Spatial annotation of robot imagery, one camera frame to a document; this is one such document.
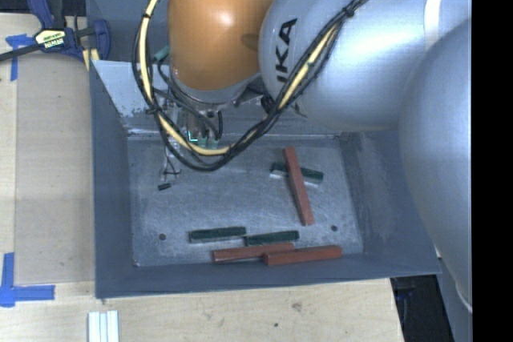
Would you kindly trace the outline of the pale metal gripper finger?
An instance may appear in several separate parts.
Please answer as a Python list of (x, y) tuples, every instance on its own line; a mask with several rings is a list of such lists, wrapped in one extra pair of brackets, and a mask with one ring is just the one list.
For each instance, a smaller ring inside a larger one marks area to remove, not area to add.
[(159, 176), (159, 190), (169, 189), (174, 182), (178, 180), (180, 175), (180, 168), (176, 166), (175, 156), (169, 151), (167, 147), (164, 148), (164, 161), (160, 168)]

